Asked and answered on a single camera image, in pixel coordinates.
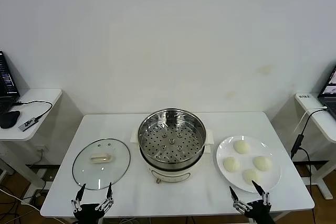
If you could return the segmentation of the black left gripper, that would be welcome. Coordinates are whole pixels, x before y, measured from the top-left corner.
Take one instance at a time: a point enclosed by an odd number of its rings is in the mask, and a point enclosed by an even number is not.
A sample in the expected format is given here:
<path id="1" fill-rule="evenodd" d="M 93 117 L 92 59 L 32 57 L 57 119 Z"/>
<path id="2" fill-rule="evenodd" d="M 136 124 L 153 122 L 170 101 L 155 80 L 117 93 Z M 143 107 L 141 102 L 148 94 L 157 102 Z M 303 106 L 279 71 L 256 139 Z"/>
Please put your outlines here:
<path id="1" fill-rule="evenodd" d="M 74 217 L 78 224 L 97 224 L 101 218 L 104 217 L 104 211 L 108 211 L 114 204 L 112 197 L 112 182 L 110 182 L 106 198 L 100 204 L 83 204 L 81 205 L 82 197 L 86 188 L 84 183 L 77 192 L 75 199 L 71 200 L 74 208 Z"/>

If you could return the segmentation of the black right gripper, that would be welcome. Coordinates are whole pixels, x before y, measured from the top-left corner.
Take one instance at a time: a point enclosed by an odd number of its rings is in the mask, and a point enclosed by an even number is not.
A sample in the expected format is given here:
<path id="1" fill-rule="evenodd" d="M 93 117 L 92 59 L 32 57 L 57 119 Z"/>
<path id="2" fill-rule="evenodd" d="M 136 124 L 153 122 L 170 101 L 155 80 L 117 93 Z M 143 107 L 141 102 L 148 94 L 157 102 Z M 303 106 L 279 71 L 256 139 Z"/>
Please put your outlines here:
<path id="1" fill-rule="evenodd" d="M 251 181 L 257 193 L 262 197 L 262 200 L 248 202 L 247 204 L 239 200 L 235 191 L 229 186 L 233 207 L 238 212 L 245 212 L 245 216 L 253 219 L 257 224 L 272 224 L 273 219 L 270 215 L 271 203 L 270 194 L 265 192 L 263 188 L 254 180 Z"/>

